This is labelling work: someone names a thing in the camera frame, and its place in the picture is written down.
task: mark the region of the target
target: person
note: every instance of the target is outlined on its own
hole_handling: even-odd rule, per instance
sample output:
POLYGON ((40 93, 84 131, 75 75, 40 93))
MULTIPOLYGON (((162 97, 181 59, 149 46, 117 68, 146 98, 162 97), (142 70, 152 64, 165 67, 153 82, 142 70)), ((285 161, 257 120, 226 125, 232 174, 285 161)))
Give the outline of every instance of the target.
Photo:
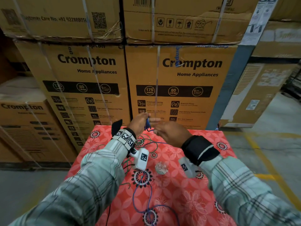
MULTIPOLYGON (((121 163, 129 146, 121 138, 126 137, 127 143, 136 139, 144 131, 149 116, 148 113, 137 115, 104 149, 87 154, 76 175, 66 179, 10 226, 94 226, 125 177, 121 163)), ((208 140, 191 135, 176 122, 150 118, 150 124, 156 135, 182 148, 185 156, 200 167, 217 202, 238 225, 301 225, 300 212, 273 195, 271 188, 239 159, 224 159, 208 140)))

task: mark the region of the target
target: black and white circular pattern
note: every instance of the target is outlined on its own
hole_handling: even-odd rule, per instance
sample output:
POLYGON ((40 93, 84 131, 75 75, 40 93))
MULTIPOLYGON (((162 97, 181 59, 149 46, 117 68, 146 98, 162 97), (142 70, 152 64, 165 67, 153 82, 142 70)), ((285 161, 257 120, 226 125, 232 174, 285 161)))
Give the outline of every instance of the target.
POLYGON ((204 178, 204 174, 203 174, 202 172, 200 172, 200 173, 196 176, 196 178, 198 178, 198 179, 203 179, 203 178, 204 178))
POLYGON ((223 151, 227 150, 228 149, 228 146, 222 142, 218 142, 216 143, 217 147, 223 151))
POLYGON ((153 159, 155 159, 155 158, 158 157, 158 154, 157 154, 156 152, 153 152, 153 153, 150 154, 150 156, 151 156, 153 159))
POLYGON ((100 136, 100 132, 99 131, 94 131, 90 134, 91 138, 97 138, 100 136))
POLYGON ((147 226, 157 225, 158 213, 154 209, 149 209, 148 211, 146 210, 143 213, 142 220, 144 222, 144 225, 147 226))
POLYGON ((222 207, 217 203, 217 201, 214 202, 214 206, 216 208, 217 211, 219 211, 219 213, 221 214, 226 214, 226 212, 222 209, 222 207))
POLYGON ((132 181, 133 184, 136 184, 136 187, 139 186, 140 188, 146 187, 152 181, 151 171, 146 169, 145 171, 134 171, 132 174, 132 181))
POLYGON ((138 138, 135 142, 136 146, 140 147, 144 144, 144 139, 138 138))

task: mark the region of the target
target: hand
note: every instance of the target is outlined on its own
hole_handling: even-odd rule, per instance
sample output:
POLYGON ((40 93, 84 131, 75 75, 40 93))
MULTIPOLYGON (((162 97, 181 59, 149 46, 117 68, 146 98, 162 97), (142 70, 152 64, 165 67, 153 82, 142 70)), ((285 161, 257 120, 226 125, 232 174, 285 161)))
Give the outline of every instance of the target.
POLYGON ((153 126, 160 122, 160 118, 151 118, 150 113, 140 113, 128 125, 128 128, 132 129, 133 132, 136 134, 136 138, 142 134, 144 131, 144 127, 146 124, 146 120, 149 117, 150 125, 153 126))
POLYGON ((187 129, 176 122, 158 123, 153 132, 162 137, 166 143, 178 148, 181 148, 183 143, 192 136, 187 129))

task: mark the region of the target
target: floral tablecloth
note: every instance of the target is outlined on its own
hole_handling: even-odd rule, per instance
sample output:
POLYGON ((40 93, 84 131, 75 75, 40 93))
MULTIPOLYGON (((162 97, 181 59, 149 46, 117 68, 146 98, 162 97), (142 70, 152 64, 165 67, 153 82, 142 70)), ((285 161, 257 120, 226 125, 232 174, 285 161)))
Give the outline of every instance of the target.
MULTIPOLYGON (((189 130, 193 135, 202 135, 206 137, 223 157, 236 157, 226 137, 221 131, 189 130)), ((76 161, 68 172, 67 178, 75 175, 80 169, 82 158, 90 152, 102 149, 107 144, 111 136, 111 126, 96 125, 91 136, 86 141, 76 161)), ((144 146, 149 142, 164 142, 161 137, 153 132, 145 131, 137 141, 137 144, 144 146)), ((188 179, 178 159, 183 157, 183 151, 168 144, 151 143, 145 146, 150 152, 150 157, 146 171, 130 169, 118 190, 118 194, 111 204, 111 212, 108 220, 108 226, 117 225, 178 225, 175 213, 178 216, 180 225, 235 225, 233 219, 228 216, 215 201, 213 192, 207 187, 207 177, 200 173, 196 178, 188 179), (167 165, 167 173, 160 175, 155 170, 155 165, 163 162, 167 165), (146 211, 149 197, 152 198, 149 204, 149 210, 146 211)), ((123 167, 130 164, 130 161, 124 163, 123 167)), ((108 208, 100 217, 96 225, 106 224, 108 208)))

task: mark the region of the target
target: person's right arm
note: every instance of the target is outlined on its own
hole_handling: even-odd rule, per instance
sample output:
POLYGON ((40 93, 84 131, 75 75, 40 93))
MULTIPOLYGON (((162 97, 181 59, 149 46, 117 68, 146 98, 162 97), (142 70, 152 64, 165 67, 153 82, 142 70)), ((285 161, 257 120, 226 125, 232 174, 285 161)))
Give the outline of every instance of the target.
POLYGON ((276 197, 239 159, 224 159, 204 137, 192 136, 176 122, 159 123, 154 133, 182 148, 185 156, 200 167, 216 201, 238 225, 301 225, 298 210, 276 197))

